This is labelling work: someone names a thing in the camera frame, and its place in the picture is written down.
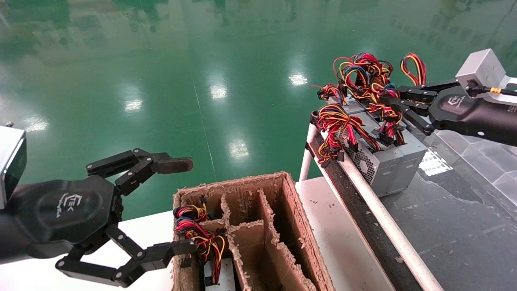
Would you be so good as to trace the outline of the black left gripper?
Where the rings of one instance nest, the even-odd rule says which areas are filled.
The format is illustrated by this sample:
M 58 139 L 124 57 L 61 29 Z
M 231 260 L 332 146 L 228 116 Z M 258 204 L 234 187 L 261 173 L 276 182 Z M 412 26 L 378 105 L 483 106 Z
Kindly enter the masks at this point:
M 89 177 L 83 180 L 19 186 L 1 210 L 1 263 L 68 253 L 56 264 L 66 276 L 127 288 L 144 273 L 165 269 L 174 256 L 196 253 L 197 247 L 192 240 L 182 240 L 142 249 L 116 226 L 122 219 L 118 195 L 129 195 L 155 173 L 186 173 L 192 168 L 190 157 L 135 148 L 87 164 Z M 115 186 L 103 179 L 119 173 Z M 81 261 L 108 238 L 130 256 L 127 263 L 115 269 Z

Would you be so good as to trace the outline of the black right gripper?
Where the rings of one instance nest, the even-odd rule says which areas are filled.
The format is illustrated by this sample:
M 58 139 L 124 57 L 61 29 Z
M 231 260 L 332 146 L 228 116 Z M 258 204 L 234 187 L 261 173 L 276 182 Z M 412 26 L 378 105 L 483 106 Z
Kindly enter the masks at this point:
M 398 92 L 399 97 L 382 95 L 381 103 L 402 114 L 425 135 L 434 130 L 449 130 L 463 136 L 517 145 L 515 105 L 471 98 L 456 79 L 401 85 Z

